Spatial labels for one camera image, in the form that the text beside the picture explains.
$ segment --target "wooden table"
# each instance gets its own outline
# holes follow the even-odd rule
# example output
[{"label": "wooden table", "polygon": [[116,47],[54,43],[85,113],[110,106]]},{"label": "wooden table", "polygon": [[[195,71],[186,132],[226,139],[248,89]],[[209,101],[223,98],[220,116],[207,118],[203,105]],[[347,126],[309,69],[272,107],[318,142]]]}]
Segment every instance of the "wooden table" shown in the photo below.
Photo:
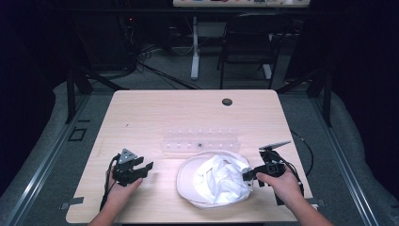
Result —
[{"label": "wooden table", "polygon": [[[232,105],[223,105],[229,98]],[[87,223],[99,212],[104,194],[105,171],[112,157],[123,148],[144,156],[153,169],[117,218],[120,223],[199,223],[199,222],[267,222],[292,221],[294,215],[277,206],[273,189],[260,188],[247,200],[233,206],[200,210],[182,198],[176,190],[180,165],[193,153],[165,152],[168,128],[234,129],[240,143],[239,152],[251,167],[263,164],[258,148],[270,143],[293,140],[273,90],[125,90],[117,91],[106,112],[88,163],[76,189],[81,204],[71,205],[67,221]],[[302,169],[295,144],[277,149],[293,163],[305,187],[311,190]]]}]

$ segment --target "black device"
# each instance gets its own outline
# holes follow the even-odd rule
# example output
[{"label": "black device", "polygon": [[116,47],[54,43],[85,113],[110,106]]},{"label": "black device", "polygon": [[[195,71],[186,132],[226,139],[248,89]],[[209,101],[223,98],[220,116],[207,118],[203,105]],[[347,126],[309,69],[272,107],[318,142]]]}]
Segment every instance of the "black device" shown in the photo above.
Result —
[{"label": "black device", "polygon": [[[302,195],[304,194],[304,189],[302,182],[299,179],[297,171],[291,163],[285,161],[279,154],[274,151],[274,149],[281,147],[285,144],[290,143],[291,141],[283,141],[280,143],[269,144],[267,146],[263,146],[259,148],[259,154],[261,155],[262,160],[264,161],[264,165],[254,168],[248,172],[243,173],[244,181],[257,180],[256,173],[262,172],[267,175],[273,177],[280,177],[285,172],[285,166],[287,166],[294,174],[295,178],[298,181],[299,188],[301,190]],[[264,182],[259,181],[259,187],[264,186]],[[277,205],[283,205],[284,202],[276,195]]]},{"label": "black device", "polygon": [[146,178],[148,172],[152,169],[153,162],[147,164],[144,168],[134,169],[143,161],[144,157],[138,157],[136,154],[123,149],[122,154],[119,155],[118,163],[114,167],[112,178],[121,186],[127,186],[138,178]]},{"label": "black device", "polygon": [[135,182],[138,178],[146,178],[148,172],[152,170],[153,162],[147,164],[144,168],[134,169],[135,166],[143,163],[144,157],[138,157],[135,153],[130,152],[127,149],[123,149],[122,153],[118,153],[115,157],[112,158],[111,163],[109,164],[109,168],[106,174],[105,185],[104,185],[104,195],[103,200],[100,205],[100,210],[103,209],[106,200],[108,198],[108,194],[111,191],[111,187],[109,187],[109,176],[112,170],[112,164],[114,161],[117,161],[114,170],[112,171],[112,178],[115,180],[115,183],[118,183],[121,186],[127,186],[133,182]]}]

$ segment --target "human hand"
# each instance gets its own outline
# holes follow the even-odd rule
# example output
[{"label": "human hand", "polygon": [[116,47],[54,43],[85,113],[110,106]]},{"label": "human hand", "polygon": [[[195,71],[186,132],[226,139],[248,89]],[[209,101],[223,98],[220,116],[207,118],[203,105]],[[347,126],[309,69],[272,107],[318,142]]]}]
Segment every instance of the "human hand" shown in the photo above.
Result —
[{"label": "human hand", "polygon": [[108,190],[110,189],[110,191],[104,207],[112,208],[119,213],[129,201],[130,196],[141,185],[143,178],[138,178],[127,186],[121,186],[112,178],[113,172],[114,167],[112,167],[111,173],[109,173]]},{"label": "human hand", "polygon": [[285,172],[280,177],[272,177],[261,172],[256,173],[256,177],[258,180],[271,185],[276,195],[285,203],[287,207],[290,207],[292,202],[297,201],[297,199],[304,198],[293,172],[287,166],[284,167]]}]

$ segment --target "dark wall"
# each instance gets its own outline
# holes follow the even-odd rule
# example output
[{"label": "dark wall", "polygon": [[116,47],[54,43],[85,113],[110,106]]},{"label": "dark wall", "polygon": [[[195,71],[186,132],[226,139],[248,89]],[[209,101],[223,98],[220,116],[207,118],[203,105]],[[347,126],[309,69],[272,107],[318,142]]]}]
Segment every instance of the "dark wall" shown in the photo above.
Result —
[{"label": "dark wall", "polygon": [[399,199],[399,17],[393,2],[364,12],[333,89],[359,129],[375,178]]},{"label": "dark wall", "polygon": [[2,195],[50,119],[55,95],[8,19],[0,17],[0,30]]},{"label": "dark wall", "polygon": [[286,78],[329,68],[359,129],[366,163],[399,199],[399,16],[395,0],[312,0]]},{"label": "dark wall", "polygon": [[3,194],[50,119],[53,88],[66,80],[72,64],[89,64],[65,17],[50,16],[36,1],[1,1],[0,26]]}]

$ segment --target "chair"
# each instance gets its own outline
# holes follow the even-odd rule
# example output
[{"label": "chair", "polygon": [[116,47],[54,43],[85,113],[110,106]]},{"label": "chair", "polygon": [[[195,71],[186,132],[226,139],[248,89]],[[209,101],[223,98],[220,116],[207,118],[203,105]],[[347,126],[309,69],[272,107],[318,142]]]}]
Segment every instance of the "chair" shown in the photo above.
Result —
[{"label": "chair", "polygon": [[[244,13],[226,23],[220,67],[220,89],[223,89],[224,67],[228,64],[273,65],[268,88],[271,89],[282,39],[291,27],[291,20],[281,14]],[[269,35],[277,35],[270,40]]]}]

